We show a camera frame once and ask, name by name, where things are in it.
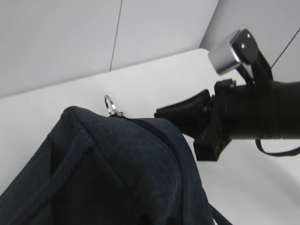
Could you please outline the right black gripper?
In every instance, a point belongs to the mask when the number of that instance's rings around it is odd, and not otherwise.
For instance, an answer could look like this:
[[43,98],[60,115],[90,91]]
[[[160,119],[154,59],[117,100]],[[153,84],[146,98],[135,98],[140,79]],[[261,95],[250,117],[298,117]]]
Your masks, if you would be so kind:
[[185,101],[157,109],[154,117],[166,119],[182,133],[197,137],[194,140],[197,161],[217,161],[231,142],[221,111],[228,91],[235,86],[232,79],[219,81],[212,97],[208,90],[203,90]]

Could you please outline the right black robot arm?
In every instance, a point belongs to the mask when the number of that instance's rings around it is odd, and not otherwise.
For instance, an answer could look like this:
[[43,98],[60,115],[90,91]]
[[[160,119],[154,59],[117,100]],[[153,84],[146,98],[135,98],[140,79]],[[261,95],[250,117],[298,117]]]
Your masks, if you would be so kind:
[[203,90],[157,109],[154,116],[192,137],[199,161],[217,161],[234,139],[254,140],[263,151],[263,139],[299,139],[300,84],[236,86],[232,80],[224,80],[215,84],[214,95]]

